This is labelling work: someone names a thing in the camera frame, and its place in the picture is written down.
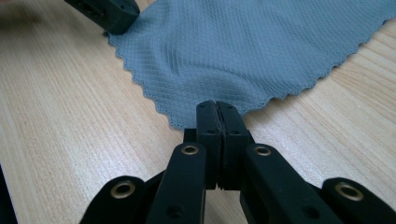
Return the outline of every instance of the metal rivet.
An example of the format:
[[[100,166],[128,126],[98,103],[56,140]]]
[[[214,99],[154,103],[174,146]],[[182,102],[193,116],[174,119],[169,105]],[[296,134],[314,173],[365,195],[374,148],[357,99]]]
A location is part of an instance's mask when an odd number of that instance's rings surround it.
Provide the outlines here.
[[[360,190],[350,186],[345,182],[338,183],[337,185],[335,185],[334,188],[337,191],[337,193],[339,193],[341,196],[345,198],[348,198],[349,200],[358,202],[364,198],[363,193],[361,193]]]
[[[199,151],[198,147],[194,147],[194,146],[186,146],[186,147],[183,147],[183,148],[181,149],[181,152],[182,152],[183,154],[186,154],[186,155],[189,155],[189,156],[190,156],[190,155],[197,154],[198,151]]]
[[[117,183],[111,189],[111,196],[115,199],[124,199],[134,193],[136,186],[130,180],[125,180]]]
[[[255,151],[255,152],[257,153],[257,155],[259,155],[259,156],[269,156],[269,155],[271,155],[271,150],[270,150],[269,148],[262,147],[262,146],[255,147],[255,148],[254,148],[254,151]]]

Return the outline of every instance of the cloth wrinkle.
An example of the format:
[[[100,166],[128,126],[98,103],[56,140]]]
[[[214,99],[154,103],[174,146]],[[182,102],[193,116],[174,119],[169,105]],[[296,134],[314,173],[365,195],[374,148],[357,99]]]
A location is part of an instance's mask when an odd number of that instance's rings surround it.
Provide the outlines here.
[[[157,0],[109,44],[157,111],[184,129],[206,100],[244,116],[313,88],[394,17],[395,0]]]

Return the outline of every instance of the wood grain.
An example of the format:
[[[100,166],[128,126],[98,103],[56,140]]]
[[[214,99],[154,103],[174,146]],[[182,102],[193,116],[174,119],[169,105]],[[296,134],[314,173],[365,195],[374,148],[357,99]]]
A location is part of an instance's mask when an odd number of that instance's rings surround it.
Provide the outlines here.
[[[151,178],[182,141],[102,32],[61,1],[0,5],[0,162],[20,223],[78,223],[108,180]],[[395,115],[389,21],[313,90],[245,122],[308,182],[351,178],[396,209]],[[207,193],[205,223],[244,222],[237,192]]]

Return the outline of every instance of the table surface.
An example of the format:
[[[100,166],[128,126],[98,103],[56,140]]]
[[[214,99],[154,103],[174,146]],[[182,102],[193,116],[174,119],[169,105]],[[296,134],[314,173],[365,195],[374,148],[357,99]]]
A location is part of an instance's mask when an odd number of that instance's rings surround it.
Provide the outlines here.
[[[0,160],[20,223],[78,223],[107,181],[150,179],[182,142],[102,32],[61,1],[0,5]],[[396,20],[244,120],[306,181],[350,178],[396,209]],[[238,192],[207,193],[205,223],[244,222]]]

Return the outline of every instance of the blue-gray fabric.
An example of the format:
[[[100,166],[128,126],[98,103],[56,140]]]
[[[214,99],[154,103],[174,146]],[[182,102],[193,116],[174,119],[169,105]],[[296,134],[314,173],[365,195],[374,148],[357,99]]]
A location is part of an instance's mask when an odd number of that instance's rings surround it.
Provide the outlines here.
[[[202,101],[244,116],[312,88],[395,16],[396,0],[157,0],[109,43],[170,124],[193,128]]]

